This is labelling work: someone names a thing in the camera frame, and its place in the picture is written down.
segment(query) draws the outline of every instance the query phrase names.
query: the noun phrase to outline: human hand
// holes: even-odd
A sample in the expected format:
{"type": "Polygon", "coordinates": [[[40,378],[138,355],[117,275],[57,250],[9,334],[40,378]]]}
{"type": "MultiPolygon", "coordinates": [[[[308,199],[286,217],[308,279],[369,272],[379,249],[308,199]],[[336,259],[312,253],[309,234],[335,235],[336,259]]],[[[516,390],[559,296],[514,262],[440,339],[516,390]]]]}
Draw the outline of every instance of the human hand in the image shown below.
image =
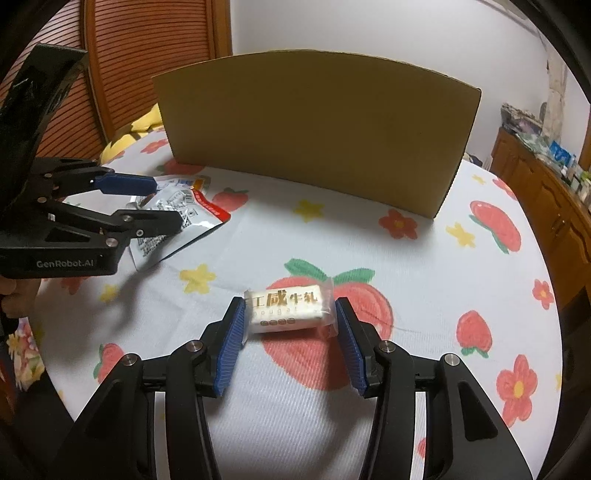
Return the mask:
{"type": "Polygon", "coordinates": [[[0,275],[0,295],[5,295],[2,310],[6,316],[13,319],[28,316],[33,309],[40,284],[40,278],[12,280],[0,275]]]}

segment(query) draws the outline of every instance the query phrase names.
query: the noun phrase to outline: red label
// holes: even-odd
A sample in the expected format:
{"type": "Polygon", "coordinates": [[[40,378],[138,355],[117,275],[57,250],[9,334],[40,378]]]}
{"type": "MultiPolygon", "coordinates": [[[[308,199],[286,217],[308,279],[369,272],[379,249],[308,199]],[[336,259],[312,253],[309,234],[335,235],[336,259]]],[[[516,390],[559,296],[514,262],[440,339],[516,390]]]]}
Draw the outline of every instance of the red label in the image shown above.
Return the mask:
{"type": "Polygon", "coordinates": [[[199,190],[191,191],[193,192],[193,196],[195,197],[197,203],[201,205],[203,208],[207,209],[210,213],[214,214],[216,218],[220,220],[222,223],[226,223],[230,219],[231,215],[227,211],[222,210],[216,204],[211,203],[209,200],[207,200],[204,197],[203,193],[201,193],[199,190]]]}

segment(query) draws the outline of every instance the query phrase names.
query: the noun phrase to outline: blue gripper pad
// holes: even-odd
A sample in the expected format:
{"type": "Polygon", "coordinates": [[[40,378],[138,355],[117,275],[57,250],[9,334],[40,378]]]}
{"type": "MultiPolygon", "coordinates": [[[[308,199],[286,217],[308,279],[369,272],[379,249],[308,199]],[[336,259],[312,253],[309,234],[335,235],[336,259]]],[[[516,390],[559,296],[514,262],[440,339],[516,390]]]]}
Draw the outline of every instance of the blue gripper pad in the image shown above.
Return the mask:
{"type": "Polygon", "coordinates": [[[340,349],[343,352],[351,385],[357,389],[359,395],[363,396],[368,389],[363,356],[361,355],[361,350],[359,350],[349,321],[345,316],[343,307],[338,302],[336,303],[336,318],[339,324],[339,336],[337,338],[340,349]]]}
{"type": "Polygon", "coordinates": [[[126,173],[106,173],[95,178],[95,187],[109,195],[141,195],[147,197],[155,193],[156,180],[143,175],[126,173]]]}
{"type": "Polygon", "coordinates": [[[242,337],[245,326],[246,303],[240,299],[238,308],[236,308],[232,317],[232,323],[228,327],[228,332],[223,340],[222,348],[217,356],[216,378],[213,381],[213,389],[219,397],[223,395],[224,390],[230,384],[232,372],[238,359],[238,353],[242,347],[242,337]]]}

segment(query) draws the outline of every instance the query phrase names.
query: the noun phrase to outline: white tablecloth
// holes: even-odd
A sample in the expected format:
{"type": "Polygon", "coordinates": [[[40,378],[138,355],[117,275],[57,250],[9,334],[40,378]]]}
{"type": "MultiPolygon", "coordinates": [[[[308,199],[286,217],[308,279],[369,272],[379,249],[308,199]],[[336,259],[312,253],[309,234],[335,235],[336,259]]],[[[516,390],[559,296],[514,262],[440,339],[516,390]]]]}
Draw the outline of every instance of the white tablecloth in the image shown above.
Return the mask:
{"type": "MultiPolygon", "coordinates": [[[[145,273],[135,271],[127,250],[113,276],[43,282],[31,324],[44,332],[41,356],[73,418],[123,352],[144,359],[169,354],[199,338],[246,289],[333,277],[336,296],[348,296],[382,338],[413,355],[460,355],[538,474],[560,399],[558,315],[527,219],[491,173],[463,161],[431,221],[308,185],[180,166],[164,131],[110,166],[208,175],[207,198],[232,210],[232,219],[145,273]]],[[[419,169],[417,195],[423,175],[429,172],[419,169]]],[[[98,192],[68,198],[105,213],[127,201],[98,192]]],[[[206,403],[224,479],[358,477],[375,402],[348,385],[331,341],[249,340],[224,398],[206,403]]],[[[424,399],[418,400],[416,479],[425,432],[424,399]]],[[[162,479],[168,473],[161,411],[162,479]]]]}

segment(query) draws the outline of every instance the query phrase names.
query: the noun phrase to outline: metal screw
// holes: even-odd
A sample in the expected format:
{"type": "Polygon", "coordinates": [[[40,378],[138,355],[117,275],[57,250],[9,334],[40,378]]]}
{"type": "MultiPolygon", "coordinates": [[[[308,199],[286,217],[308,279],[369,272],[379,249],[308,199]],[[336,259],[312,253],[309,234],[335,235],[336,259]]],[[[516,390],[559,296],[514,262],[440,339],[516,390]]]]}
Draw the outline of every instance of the metal screw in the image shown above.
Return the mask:
{"type": "Polygon", "coordinates": [[[203,348],[203,342],[201,340],[191,340],[185,343],[185,348],[189,350],[189,352],[198,352],[203,348]]]}
{"type": "Polygon", "coordinates": [[[460,358],[455,353],[448,353],[443,359],[445,360],[445,363],[452,367],[460,364],[460,358]]]}
{"type": "Polygon", "coordinates": [[[138,361],[138,358],[139,357],[135,353],[126,353],[119,361],[126,367],[131,367],[131,365],[138,361]]]}
{"type": "Polygon", "coordinates": [[[396,350],[396,344],[390,340],[382,340],[378,343],[378,348],[384,353],[392,353],[396,350]]]}

